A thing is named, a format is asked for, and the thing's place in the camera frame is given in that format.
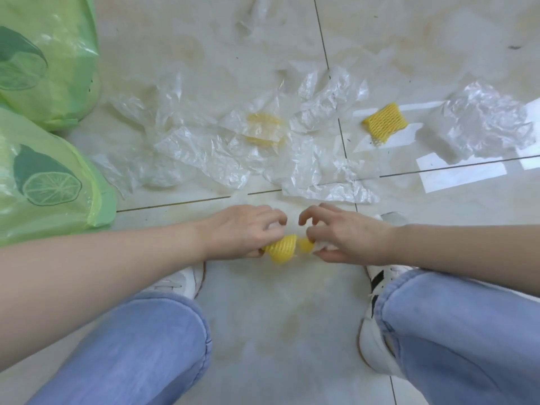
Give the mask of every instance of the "bare arm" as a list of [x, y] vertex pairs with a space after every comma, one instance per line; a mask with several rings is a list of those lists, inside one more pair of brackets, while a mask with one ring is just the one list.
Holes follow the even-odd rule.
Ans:
[[283, 237], [282, 211], [234, 206], [198, 222], [47, 238], [0, 249], [0, 371], [186, 266]]
[[319, 252], [328, 262], [423, 267], [540, 295], [538, 225], [394, 227], [329, 204], [308, 208], [299, 223], [308, 219], [327, 224], [309, 227], [311, 240], [339, 248]]

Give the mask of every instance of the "white sneaker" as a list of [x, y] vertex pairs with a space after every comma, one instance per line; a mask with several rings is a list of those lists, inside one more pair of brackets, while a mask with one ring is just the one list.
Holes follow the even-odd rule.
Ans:
[[[387, 213], [376, 218], [395, 226], [408, 224], [407, 218], [399, 212]], [[383, 267], [369, 265], [366, 267], [368, 277], [371, 280], [372, 293], [370, 304], [364, 314], [364, 319], [360, 326], [358, 339], [360, 356], [369, 367], [378, 373], [393, 375], [403, 379], [403, 373], [397, 364], [394, 354], [390, 351], [384, 341], [384, 337], [373, 318], [373, 314], [375, 303], [385, 286], [396, 279], [400, 274], [411, 269], [412, 267], [406, 265], [387, 265]]]
[[206, 263], [195, 267], [186, 267], [154, 285], [147, 288], [148, 291], [173, 292], [189, 299], [194, 299], [203, 285], [206, 273]]

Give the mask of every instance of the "hand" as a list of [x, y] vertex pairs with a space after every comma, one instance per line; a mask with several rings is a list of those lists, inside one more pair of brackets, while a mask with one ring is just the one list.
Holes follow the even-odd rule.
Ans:
[[[385, 266], [392, 262], [394, 226], [355, 211], [344, 211], [321, 203], [304, 210], [298, 219], [303, 226], [312, 219], [306, 234], [311, 241], [326, 241], [338, 250], [317, 251], [328, 263]], [[316, 226], [320, 221], [326, 225]]]
[[260, 249], [285, 236], [287, 215], [270, 206], [232, 206], [198, 223], [206, 260], [260, 257]]

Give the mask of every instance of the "blue jeans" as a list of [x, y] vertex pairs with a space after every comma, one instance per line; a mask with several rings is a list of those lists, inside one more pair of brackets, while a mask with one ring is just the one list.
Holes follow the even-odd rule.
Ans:
[[28, 405], [172, 405], [205, 373], [211, 350], [194, 301], [142, 292], [108, 313]]
[[540, 304], [414, 270], [375, 304], [405, 377], [430, 405], [540, 403]]

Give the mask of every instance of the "forearm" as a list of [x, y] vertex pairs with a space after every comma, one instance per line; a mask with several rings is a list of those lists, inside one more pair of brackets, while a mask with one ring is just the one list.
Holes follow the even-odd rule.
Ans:
[[395, 229], [393, 262], [540, 294], [540, 226]]
[[196, 227], [107, 231], [0, 249], [0, 370], [202, 261]]

